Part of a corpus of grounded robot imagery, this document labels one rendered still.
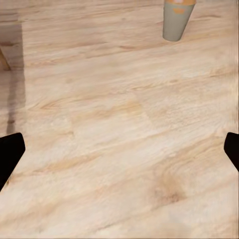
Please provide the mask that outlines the trash can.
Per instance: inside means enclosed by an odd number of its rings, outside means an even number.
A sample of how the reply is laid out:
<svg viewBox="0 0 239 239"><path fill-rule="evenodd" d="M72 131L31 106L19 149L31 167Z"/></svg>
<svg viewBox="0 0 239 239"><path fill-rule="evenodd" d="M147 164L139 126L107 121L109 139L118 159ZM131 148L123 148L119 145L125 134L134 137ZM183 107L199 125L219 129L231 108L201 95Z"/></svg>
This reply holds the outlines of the trash can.
<svg viewBox="0 0 239 239"><path fill-rule="evenodd" d="M163 38L167 41L179 41L183 35L196 0L184 0L175 3L175 0L164 0Z"/></svg>

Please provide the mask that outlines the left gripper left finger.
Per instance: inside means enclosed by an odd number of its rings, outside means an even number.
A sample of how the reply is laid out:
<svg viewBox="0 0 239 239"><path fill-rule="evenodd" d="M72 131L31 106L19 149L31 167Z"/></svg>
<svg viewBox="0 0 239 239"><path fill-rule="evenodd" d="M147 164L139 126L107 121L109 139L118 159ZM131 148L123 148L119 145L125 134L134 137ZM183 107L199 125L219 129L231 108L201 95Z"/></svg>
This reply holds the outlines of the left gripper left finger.
<svg viewBox="0 0 239 239"><path fill-rule="evenodd" d="M25 152L20 132L0 138L0 191Z"/></svg>

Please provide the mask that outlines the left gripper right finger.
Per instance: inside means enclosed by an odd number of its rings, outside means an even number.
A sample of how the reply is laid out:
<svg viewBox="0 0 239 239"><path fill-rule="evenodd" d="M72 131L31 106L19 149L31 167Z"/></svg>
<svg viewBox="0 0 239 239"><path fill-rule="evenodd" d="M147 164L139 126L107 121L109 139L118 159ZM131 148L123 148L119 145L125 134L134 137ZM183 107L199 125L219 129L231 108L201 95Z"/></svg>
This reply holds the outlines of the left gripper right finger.
<svg viewBox="0 0 239 239"><path fill-rule="evenodd" d="M227 134L224 151L239 172L239 134L233 132Z"/></svg>

